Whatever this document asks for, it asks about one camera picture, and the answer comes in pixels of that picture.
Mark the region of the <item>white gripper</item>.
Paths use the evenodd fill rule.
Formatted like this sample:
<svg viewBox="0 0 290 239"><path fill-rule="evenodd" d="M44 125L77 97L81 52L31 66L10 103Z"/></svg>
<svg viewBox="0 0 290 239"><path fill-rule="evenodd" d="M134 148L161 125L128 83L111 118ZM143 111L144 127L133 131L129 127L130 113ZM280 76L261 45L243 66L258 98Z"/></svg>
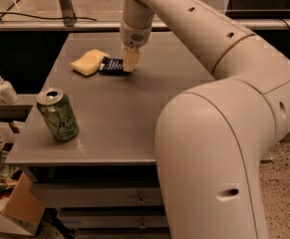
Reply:
<svg viewBox="0 0 290 239"><path fill-rule="evenodd" d="M135 69L141 56L138 48L147 43L150 32L151 27L135 28L124 20L121 21L120 37L125 45L123 48L123 67L125 72L132 72Z"/></svg>

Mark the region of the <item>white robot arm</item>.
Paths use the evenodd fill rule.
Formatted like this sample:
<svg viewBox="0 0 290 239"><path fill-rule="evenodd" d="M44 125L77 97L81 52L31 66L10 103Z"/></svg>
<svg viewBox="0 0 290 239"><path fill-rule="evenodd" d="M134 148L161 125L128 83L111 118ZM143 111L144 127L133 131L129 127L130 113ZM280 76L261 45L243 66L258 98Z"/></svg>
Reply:
<svg viewBox="0 0 290 239"><path fill-rule="evenodd" d="M214 80L162 110L154 154L171 239L269 239L259 163L290 131L290 60L199 0L125 0L121 38L158 16Z"/></svg>

